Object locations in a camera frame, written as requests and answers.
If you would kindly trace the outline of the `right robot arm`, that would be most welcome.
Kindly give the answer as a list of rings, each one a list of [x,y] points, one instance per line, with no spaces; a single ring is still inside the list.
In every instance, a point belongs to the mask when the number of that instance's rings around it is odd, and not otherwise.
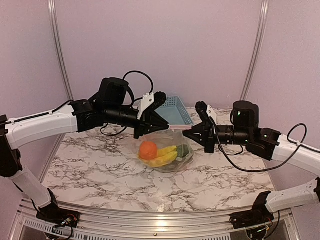
[[[203,146],[205,153],[214,153],[216,145],[240,145],[253,155],[279,162],[277,169],[289,163],[315,175],[320,174],[320,151],[277,130],[260,128],[258,105],[245,100],[234,102],[230,125],[217,125],[216,114],[203,101],[197,102],[195,109],[201,123],[183,131],[183,136]],[[317,177],[300,186],[260,193],[247,219],[258,224],[267,213],[319,202],[320,179]]]

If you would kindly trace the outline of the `orange fake fruit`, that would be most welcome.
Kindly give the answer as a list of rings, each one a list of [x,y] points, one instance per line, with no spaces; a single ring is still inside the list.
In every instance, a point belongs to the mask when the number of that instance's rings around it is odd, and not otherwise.
[[[151,161],[157,157],[158,147],[152,141],[143,141],[139,147],[139,157],[146,161]]]

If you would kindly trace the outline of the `clear zip top bag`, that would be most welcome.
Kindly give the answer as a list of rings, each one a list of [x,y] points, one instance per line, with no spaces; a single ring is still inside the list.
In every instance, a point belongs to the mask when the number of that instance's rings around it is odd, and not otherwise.
[[[134,150],[143,164],[160,173],[184,171],[194,160],[194,151],[180,129],[143,136]]]

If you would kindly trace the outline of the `green fake vegetable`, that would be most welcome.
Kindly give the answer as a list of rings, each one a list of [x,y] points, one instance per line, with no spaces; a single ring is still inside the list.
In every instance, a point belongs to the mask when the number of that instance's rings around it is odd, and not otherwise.
[[[175,160],[178,161],[179,163],[190,162],[191,160],[193,160],[194,151],[189,145],[187,144],[179,145],[176,148],[176,151],[177,151],[177,157]]]

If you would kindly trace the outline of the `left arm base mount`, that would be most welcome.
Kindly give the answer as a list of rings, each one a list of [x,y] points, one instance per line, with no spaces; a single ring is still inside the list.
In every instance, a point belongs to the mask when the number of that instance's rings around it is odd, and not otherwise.
[[[50,204],[42,208],[39,207],[36,210],[36,217],[56,225],[60,225],[63,221],[70,218],[71,221],[68,225],[76,228],[79,222],[80,213],[75,210],[60,208],[53,192],[49,188],[47,190],[50,195]]]

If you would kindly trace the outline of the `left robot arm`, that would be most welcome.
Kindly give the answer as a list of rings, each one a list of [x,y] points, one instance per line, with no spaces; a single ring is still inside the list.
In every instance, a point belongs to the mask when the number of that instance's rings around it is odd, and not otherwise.
[[[90,99],[68,101],[56,109],[22,118],[0,117],[0,175],[10,179],[39,207],[39,211],[53,223],[63,219],[52,192],[23,166],[19,148],[48,137],[67,133],[82,133],[107,124],[133,129],[133,137],[167,130],[169,123],[156,109],[167,96],[164,92],[146,93],[138,108],[125,105],[126,95],[134,97],[124,79],[104,78],[99,90]]]

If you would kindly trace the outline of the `yellow fake bananas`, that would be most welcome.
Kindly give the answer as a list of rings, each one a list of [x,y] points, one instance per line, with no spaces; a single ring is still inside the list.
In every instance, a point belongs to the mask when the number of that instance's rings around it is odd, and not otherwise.
[[[155,168],[163,167],[174,162],[175,159],[177,158],[177,155],[178,155],[177,146],[172,145],[172,146],[159,149],[157,152],[157,157],[154,158],[153,160],[148,160],[145,163],[149,167],[155,167]]]

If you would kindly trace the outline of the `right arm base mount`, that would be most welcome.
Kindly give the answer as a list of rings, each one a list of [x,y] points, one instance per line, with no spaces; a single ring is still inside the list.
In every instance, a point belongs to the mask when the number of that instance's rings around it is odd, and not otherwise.
[[[229,221],[234,229],[253,227],[255,225],[273,221],[274,215],[267,207],[267,197],[271,191],[261,192],[250,210],[239,211],[230,215]]]

